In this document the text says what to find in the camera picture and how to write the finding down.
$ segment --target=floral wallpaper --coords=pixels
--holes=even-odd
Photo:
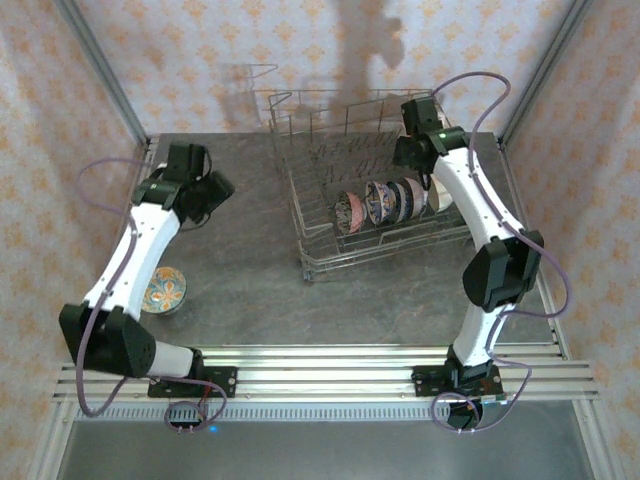
[[[629,478],[640,478],[639,132],[640,9],[595,0],[508,153],[531,224],[573,278],[562,322],[573,356],[594,360]]]
[[[0,477],[25,478],[60,363],[58,312],[104,268],[117,219],[85,206],[76,171],[134,154],[79,44],[49,0],[0,2]],[[121,203],[128,170],[87,175],[96,198]]]
[[[149,134],[253,131],[272,89],[297,113],[371,89],[432,88],[462,72],[507,75],[501,131],[572,0],[78,0]],[[469,81],[447,115],[471,128],[500,93]]]

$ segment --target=patterned bowl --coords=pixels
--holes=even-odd
[[[169,313],[182,305],[187,293],[187,281],[179,270],[159,267],[153,272],[142,299],[142,311]]]
[[[340,192],[334,206],[336,224],[342,235],[355,233],[364,224],[366,210],[355,193]]]
[[[413,211],[413,197],[399,182],[389,182],[387,186],[396,199],[393,212],[389,215],[389,222],[392,224],[404,222],[411,216]]]
[[[380,225],[391,214],[391,195],[389,187],[383,183],[367,182],[365,192],[365,205],[367,213],[374,225]]]
[[[409,214],[409,217],[417,217],[418,215],[420,215],[425,205],[424,188],[422,188],[420,182],[409,177],[403,178],[400,183],[404,185],[404,187],[407,189],[407,192],[411,192],[411,197],[413,198],[412,211]]]

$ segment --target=wire dish rack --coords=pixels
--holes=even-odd
[[[269,97],[270,128],[305,280],[399,252],[430,250],[469,238],[455,205],[440,213],[427,207],[419,217],[395,225],[374,226],[367,221],[355,233],[338,231],[333,212],[340,191],[363,197],[368,180],[417,179],[415,172],[393,164],[393,150],[396,138],[404,133],[400,106],[430,92],[395,92],[346,107],[305,111],[302,116],[290,92]],[[438,113],[450,125],[439,106]]]

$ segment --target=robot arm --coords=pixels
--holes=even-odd
[[[220,173],[211,172],[211,168],[204,172],[205,155],[208,153],[200,145],[174,142],[167,165],[136,188],[131,208],[137,228],[136,248],[97,314],[85,355],[86,368],[136,378],[201,376],[204,367],[198,350],[158,342],[138,321],[149,280],[180,226],[187,218],[199,223],[233,194],[233,186]],[[60,312],[60,326],[74,362],[88,318],[125,258],[131,235],[131,226],[127,226],[82,304],[67,304]]]
[[[535,283],[540,254],[514,237],[502,222],[508,222],[540,246],[544,242],[539,232],[525,231],[504,206],[475,152],[471,173],[466,133],[460,127],[443,128],[432,97],[403,104],[402,115],[408,136],[398,138],[394,163],[414,168],[421,178],[435,174],[467,222],[476,249],[462,278],[470,303],[445,363],[447,377],[458,388],[489,376],[493,362],[487,346],[489,350],[493,348],[501,325],[489,343],[492,327],[498,316],[513,310]],[[502,218],[496,217],[474,176]]]
[[[522,229],[522,224],[503,205],[487,180],[478,164],[475,152],[473,153],[473,160],[475,162],[475,171],[485,191],[489,193],[493,203],[499,206],[505,220],[515,228]],[[491,244],[492,241],[503,241],[513,237],[496,218],[478,191],[476,183],[469,175],[467,148],[457,148],[449,152],[448,155],[440,157],[436,161],[433,173],[451,194],[460,213],[467,222],[476,252],[480,251],[485,245]],[[485,345],[491,327],[495,323],[497,315],[501,314],[505,309],[512,310],[513,308],[515,308],[515,303],[507,303],[502,307],[496,307],[490,312],[486,312],[481,306],[473,303],[469,304],[462,330],[453,342],[453,351],[462,365],[481,365],[490,360],[485,350]],[[493,348],[495,339],[499,334],[500,330],[497,330],[493,336],[491,348]]]

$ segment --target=bowl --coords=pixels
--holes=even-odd
[[[420,213],[422,212],[422,209],[425,206],[424,188],[422,188],[422,185],[420,185],[420,182],[409,177],[404,177],[400,183],[407,189],[407,192],[411,192],[411,197],[413,199],[413,202],[412,202],[413,209],[409,217],[415,218],[418,215],[420,215]]]
[[[366,209],[355,193],[340,192],[334,205],[336,224],[342,235],[355,233],[362,228]]]
[[[367,214],[374,225],[380,225],[391,214],[391,194],[383,183],[369,181],[365,190]]]
[[[142,311],[147,313],[169,313],[184,301],[187,281],[182,273],[172,267],[156,268],[142,299]]]
[[[453,203],[453,197],[435,175],[431,175],[431,188],[427,198],[429,206],[436,213],[446,210]]]
[[[413,210],[413,197],[401,183],[389,182],[387,183],[387,186],[396,198],[393,211],[391,215],[389,215],[389,222],[404,222],[411,216],[411,212]]]

